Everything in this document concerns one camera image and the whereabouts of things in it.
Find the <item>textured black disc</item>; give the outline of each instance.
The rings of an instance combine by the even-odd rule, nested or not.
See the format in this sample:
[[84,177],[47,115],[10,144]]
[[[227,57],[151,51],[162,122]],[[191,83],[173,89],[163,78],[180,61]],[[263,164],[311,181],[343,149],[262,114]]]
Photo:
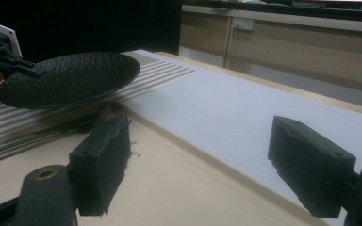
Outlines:
[[2,82],[2,103],[30,109],[79,104],[123,88],[140,72],[136,59],[115,53],[68,55],[38,64],[48,73],[14,73]]

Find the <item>black oval object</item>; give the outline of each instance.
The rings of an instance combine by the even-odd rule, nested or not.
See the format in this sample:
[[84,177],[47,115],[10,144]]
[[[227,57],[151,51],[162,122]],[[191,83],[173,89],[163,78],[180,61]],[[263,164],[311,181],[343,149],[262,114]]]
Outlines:
[[2,82],[2,103],[29,109],[79,104],[123,88],[140,72],[136,59],[116,53],[60,56],[38,64],[48,73],[14,73]]

